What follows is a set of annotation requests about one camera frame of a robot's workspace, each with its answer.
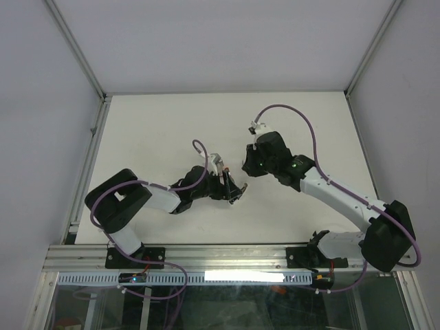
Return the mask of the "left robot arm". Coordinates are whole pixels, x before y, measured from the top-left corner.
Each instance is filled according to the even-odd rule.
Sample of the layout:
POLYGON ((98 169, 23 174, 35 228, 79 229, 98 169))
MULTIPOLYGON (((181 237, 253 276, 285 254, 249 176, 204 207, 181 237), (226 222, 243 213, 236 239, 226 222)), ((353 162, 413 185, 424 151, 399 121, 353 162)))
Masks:
POLYGON ((169 189, 142 184, 132 170, 125 168, 89 192, 85 205, 95 224, 121 249, 120 259, 129 267, 136 267, 144 259, 144 245, 129 222, 142 208, 178 215, 189 210, 198 199, 233 204, 247 187, 247 184, 237 186, 227 168, 216 174, 203 166, 193 166, 169 189))

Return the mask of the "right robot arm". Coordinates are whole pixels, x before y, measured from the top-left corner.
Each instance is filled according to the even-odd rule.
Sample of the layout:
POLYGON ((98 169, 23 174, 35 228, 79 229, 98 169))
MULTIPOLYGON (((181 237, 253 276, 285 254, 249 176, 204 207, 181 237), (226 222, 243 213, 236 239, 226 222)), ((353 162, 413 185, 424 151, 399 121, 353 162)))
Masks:
POLYGON ((382 272, 400 265, 415 240, 403 203, 385 203, 369 197, 358 200, 348 188, 337 188, 333 181, 325 179, 314 160, 292 155, 280 133, 265 129, 250 132, 254 141, 246 147, 242 166, 248 176, 273 175, 280 184, 328 205, 357 228, 355 232, 315 233, 307 250, 310 263, 323 266, 334 258, 363 258, 382 272))

